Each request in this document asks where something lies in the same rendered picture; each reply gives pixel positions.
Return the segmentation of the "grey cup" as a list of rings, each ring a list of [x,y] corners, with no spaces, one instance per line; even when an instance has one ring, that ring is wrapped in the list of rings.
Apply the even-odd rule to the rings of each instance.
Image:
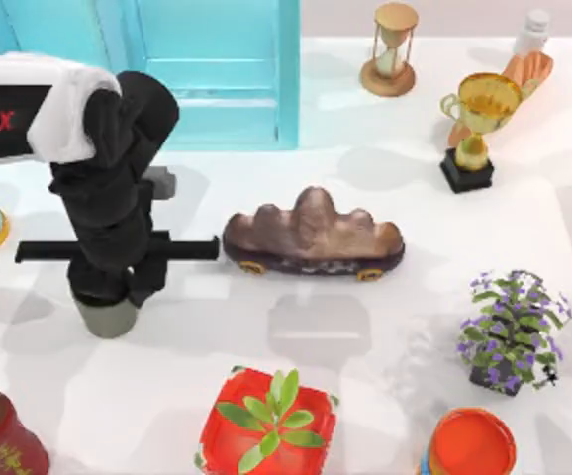
[[[139,310],[129,299],[109,303],[76,293],[72,298],[88,331],[100,338],[114,339],[128,333],[138,318]]]

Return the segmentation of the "brown mountain-shaped ornament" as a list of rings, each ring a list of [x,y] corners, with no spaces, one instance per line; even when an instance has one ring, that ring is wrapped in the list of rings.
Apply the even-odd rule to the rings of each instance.
[[[339,212],[331,194],[308,187],[294,207],[263,204],[236,213],[222,234],[225,255],[255,275],[268,270],[299,275],[354,275],[375,281],[396,268],[406,245],[396,224],[376,222],[361,208]]]

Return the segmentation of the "dark red bottle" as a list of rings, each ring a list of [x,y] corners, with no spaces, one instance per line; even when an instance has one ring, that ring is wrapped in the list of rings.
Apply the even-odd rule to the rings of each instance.
[[[48,475],[48,452],[19,419],[12,401],[0,392],[0,475]]]

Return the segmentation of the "green plant in red pot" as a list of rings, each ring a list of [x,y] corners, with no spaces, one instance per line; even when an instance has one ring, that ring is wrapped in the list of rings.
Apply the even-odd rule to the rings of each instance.
[[[337,396],[300,385],[296,369],[232,369],[206,420],[194,464],[203,475],[322,475]]]

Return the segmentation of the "light blue rack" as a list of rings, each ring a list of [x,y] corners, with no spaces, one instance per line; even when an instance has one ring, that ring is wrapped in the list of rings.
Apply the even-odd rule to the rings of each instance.
[[[174,95],[173,150],[299,143],[300,0],[0,0],[0,53],[138,70]]]

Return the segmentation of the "wooden hourglass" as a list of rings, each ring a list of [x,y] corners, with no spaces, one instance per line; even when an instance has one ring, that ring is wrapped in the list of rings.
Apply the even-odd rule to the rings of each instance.
[[[389,2],[376,9],[371,58],[359,74],[364,89],[379,97],[399,97],[413,89],[416,74],[410,58],[418,22],[417,11],[405,3]]]

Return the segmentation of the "purple flower plant in pot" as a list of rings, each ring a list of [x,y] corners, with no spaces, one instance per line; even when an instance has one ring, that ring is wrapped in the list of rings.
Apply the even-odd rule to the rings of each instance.
[[[507,396],[524,385],[555,385],[564,358],[555,333],[572,319],[569,300],[552,295],[540,276],[522,269],[484,271],[470,290],[481,308],[461,323],[456,346],[470,382]]]

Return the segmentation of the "gold trophy with black base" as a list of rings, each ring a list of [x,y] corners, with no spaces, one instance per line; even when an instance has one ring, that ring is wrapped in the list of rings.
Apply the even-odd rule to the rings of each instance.
[[[440,111],[470,134],[450,146],[440,169],[454,193],[488,188],[494,167],[488,156],[484,136],[500,129],[523,100],[520,87],[497,73],[467,76],[455,94],[440,100]]]

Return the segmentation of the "white bottle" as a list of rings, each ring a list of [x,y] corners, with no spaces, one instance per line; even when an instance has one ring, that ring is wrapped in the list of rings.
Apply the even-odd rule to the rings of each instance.
[[[530,10],[516,37],[513,54],[526,57],[534,51],[543,51],[549,35],[550,15],[542,9]]]

